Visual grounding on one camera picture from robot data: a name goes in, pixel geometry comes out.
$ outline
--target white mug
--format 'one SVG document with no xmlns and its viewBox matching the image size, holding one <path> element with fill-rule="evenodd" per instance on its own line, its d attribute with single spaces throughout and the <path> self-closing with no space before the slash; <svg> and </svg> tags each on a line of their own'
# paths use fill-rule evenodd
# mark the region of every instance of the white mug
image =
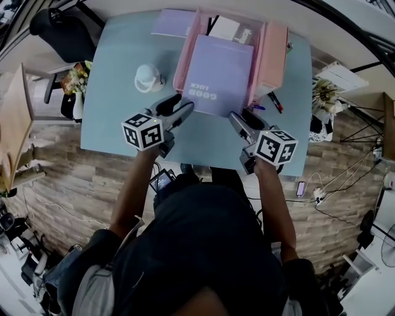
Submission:
<svg viewBox="0 0 395 316">
<path fill-rule="evenodd" d="M 135 86 L 142 93 L 157 92 L 165 86 L 165 79 L 154 65 L 144 64 L 137 68 Z"/>
</svg>

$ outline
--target shoe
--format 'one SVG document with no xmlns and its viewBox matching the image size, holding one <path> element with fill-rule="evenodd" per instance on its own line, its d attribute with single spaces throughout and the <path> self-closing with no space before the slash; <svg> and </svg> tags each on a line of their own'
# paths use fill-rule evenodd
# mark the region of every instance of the shoe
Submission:
<svg viewBox="0 0 395 316">
<path fill-rule="evenodd" d="M 180 169 L 181 169 L 181 172 L 182 172 L 183 175 L 187 175 L 187 174 L 190 174 L 190 173 L 194 174 L 192 165 L 180 164 Z"/>
</svg>

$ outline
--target purple notebook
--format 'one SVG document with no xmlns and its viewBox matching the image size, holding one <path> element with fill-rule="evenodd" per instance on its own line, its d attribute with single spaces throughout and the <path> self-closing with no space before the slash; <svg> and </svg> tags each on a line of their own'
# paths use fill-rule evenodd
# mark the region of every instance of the purple notebook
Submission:
<svg viewBox="0 0 395 316">
<path fill-rule="evenodd" d="M 192 11 L 164 9 L 156 19 L 151 34 L 186 38 L 195 15 Z"/>
<path fill-rule="evenodd" d="M 246 102 L 252 51 L 226 39 L 198 35 L 186 76 L 184 97 L 195 111 L 229 117 Z"/>
</svg>

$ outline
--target light blue table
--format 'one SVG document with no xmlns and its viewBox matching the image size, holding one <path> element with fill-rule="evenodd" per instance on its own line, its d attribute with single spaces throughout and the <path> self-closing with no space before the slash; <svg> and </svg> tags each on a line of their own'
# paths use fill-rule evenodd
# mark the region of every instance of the light blue table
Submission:
<svg viewBox="0 0 395 316">
<path fill-rule="evenodd" d="M 143 12 L 107 21 L 89 76 L 81 148 L 135 156 L 137 150 L 125 142 L 121 122 L 175 93 L 173 75 L 184 39 L 151 35 L 157 16 L 158 12 Z M 281 174 L 301 176 L 309 142 L 312 66 L 309 43 L 294 34 L 290 40 L 294 48 L 287 57 L 284 85 L 276 91 L 284 112 L 279 114 L 265 98 L 266 111 L 260 114 L 299 140 L 292 162 Z M 136 69 L 147 63 L 156 65 L 167 79 L 161 92 L 143 94 L 134 86 Z M 226 118 L 193 112 L 175 130 L 175 146 L 166 160 L 241 170 L 239 156 L 245 145 Z"/>
</svg>

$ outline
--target black pen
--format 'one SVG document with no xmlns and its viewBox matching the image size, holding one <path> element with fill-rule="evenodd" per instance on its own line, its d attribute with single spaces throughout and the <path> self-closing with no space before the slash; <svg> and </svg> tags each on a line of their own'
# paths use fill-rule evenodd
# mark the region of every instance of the black pen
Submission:
<svg viewBox="0 0 395 316">
<path fill-rule="evenodd" d="M 281 105 L 281 103 L 279 102 L 279 100 L 277 99 L 276 95 L 274 94 L 274 92 L 268 93 L 269 98 L 273 101 L 274 105 L 276 106 L 277 110 L 280 112 L 280 114 L 283 113 L 283 106 Z"/>
</svg>

